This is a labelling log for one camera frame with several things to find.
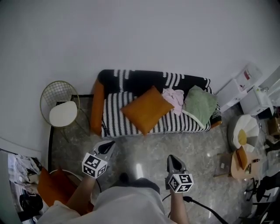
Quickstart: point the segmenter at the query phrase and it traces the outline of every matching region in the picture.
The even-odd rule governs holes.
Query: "white t-shirt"
[[[102,192],[92,212],[78,212],[55,201],[37,224],[174,224],[164,214],[159,194],[151,188],[112,187]]]

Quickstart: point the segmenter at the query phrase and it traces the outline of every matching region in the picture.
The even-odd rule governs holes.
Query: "green blanket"
[[[217,97],[193,86],[182,107],[182,112],[194,119],[201,128],[209,121],[217,106]]]

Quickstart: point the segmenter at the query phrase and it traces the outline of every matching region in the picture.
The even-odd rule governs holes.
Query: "tiled floor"
[[[91,99],[81,98],[82,109],[89,114]],[[169,194],[165,190],[166,159],[174,154],[182,159],[194,177],[194,186],[188,192],[194,200],[212,208],[226,221],[234,223],[241,214],[248,214],[251,204],[245,201],[244,190],[248,180],[235,180],[229,177],[213,178],[217,154],[229,152],[226,132],[227,124],[233,116],[240,115],[237,106],[223,114],[223,124],[203,133],[181,133],[166,135],[130,136],[115,139],[117,148],[110,160],[111,166],[98,180],[103,190],[113,184],[121,172],[137,177],[136,164],[140,164],[145,178],[155,182],[161,190],[161,197]],[[88,130],[88,122],[83,113],[78,122]],[[55,129],[52,144],[52,169],[60,165],[63,169],[83,175],[81,162],[86,152],[101,141],[98,136],[87,136],[76,124],[66,129],[71,143],[67,143],[59,130]],[[259,136],[258,150],[263,152],[264,133]],[[94,189],[95,198],[99,193]],[[170,198],[164,201],[166,214],[170,211]],[[206,209],[187,203],[186,208],[191,223],[219,223]]]

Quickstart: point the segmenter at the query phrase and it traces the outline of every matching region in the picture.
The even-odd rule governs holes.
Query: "pink cloth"
[[[172,109],[173,113],[180,116],[184,103],[184,91],[171,88],[163,89],[162,96],[167,102],[174,106],[174,109]]]

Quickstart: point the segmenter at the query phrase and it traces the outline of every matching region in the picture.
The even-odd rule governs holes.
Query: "person's arm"
[[[95,179],[86,176],[79,184],[77,189],[75,190],[74,194],[70,197],[69,201],[67,202],[66,206],[70,209],[75,210],[80,215],[86,214],[86,209],[88,206],[88,202],[91,196],[91,192],[95,185]]]
[[[183,200],[183,194],[174,193],[171,189],[170,189],[170,193],[171,193],[170,219],[177,224],[189,224],[189,218]]]

